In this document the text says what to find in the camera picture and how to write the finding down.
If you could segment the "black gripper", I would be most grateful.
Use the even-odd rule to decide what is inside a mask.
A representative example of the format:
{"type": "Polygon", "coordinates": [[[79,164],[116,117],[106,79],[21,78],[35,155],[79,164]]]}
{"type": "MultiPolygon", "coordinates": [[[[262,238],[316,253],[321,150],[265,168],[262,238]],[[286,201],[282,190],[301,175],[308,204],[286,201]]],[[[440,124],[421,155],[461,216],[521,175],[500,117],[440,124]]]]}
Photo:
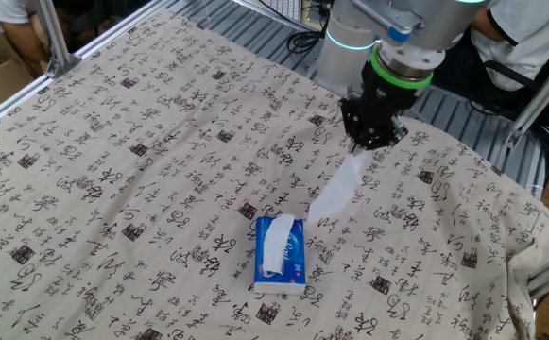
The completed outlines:
{"type": "Polygon", "coordinates": [[[373,68],[364,68],[361,76],[361,101],[351,97],[340,100],[345,131],[353,143],[351,153],[357,148],[374,150],[397,144],[407,134],[407,128],[398,118],[391,117],[398,111],[410,109],[418,98],[416,89],[392,84],[379,76],[373,68]],[[379,127],[371,128],[368,136],[364,133],[362,123],[379,127]]]}

